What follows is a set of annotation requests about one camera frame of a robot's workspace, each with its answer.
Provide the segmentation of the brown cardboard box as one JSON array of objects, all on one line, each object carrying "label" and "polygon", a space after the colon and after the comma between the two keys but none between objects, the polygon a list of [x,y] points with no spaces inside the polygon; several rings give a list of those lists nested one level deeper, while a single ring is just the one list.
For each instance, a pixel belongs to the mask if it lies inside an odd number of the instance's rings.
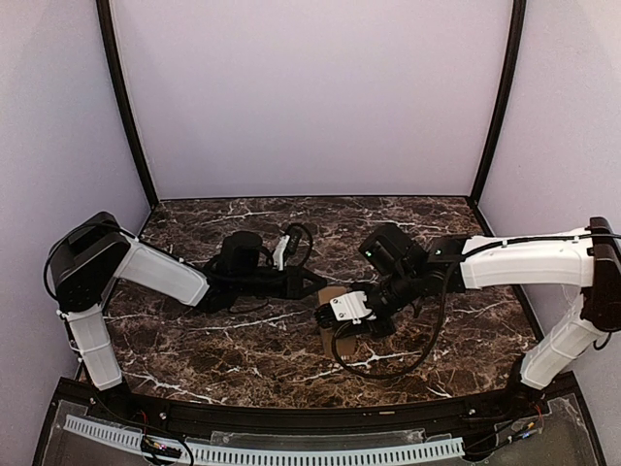
[{"label": "brown cardboard box", "polygon": [[[328,327],[319,327],[320,341],[324,354],[328,358],[334,358],[332,351],[332,341],[334,333],[343,325],[343,321],[339,321],[334,317],[334,312],[331,308],[332,300],[345,294],[346,288],[344,286],[327,286],[318,292],[319,306],[326,306],[331,316],[328,322]],[[337,352],[342,357],[350,357],[356,350],[356,337],[355,336],[341,336],[336,341]]]}]

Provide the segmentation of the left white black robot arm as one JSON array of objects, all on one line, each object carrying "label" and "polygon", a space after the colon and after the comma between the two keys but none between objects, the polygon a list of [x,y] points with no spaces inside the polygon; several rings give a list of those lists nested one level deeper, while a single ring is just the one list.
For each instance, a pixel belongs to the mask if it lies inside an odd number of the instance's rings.
[{"label": "left white black robot arm", "polygon": [[240,298],[302,300],[323,289],[325,278],[296,262],[308,228],[292,223],[269,250],[257,233],[238,230],[202,266],[158,248],[100,212],[53,244],[43,266],[43,283],[57,304],[73,352],[92,385],[102,391],[100,409],[116,423],[137,414],[136,400],[119,385],[123,375],[105,320],[112,291],[127,284],[207,314],[231,309]]}]

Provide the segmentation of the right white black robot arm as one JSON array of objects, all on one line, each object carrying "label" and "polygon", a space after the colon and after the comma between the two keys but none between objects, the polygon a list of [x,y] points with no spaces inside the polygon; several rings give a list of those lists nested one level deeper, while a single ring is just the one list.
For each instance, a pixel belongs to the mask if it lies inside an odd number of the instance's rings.
[{"label": "right white black robot arm", "polygon": [[386,224],[361,252],[385,275],[360,286],[338,317],[355,323],[392,316],[410,302],[448,292],[496,285],[565,284],[579,294],[565,316],[521,359],[518,383],[501,393],[495,412],[515,421],[589,345],[620,329],[620,237],[602,216],[584,228],[526,237],[441,237],[424,250],[394,224]]}]

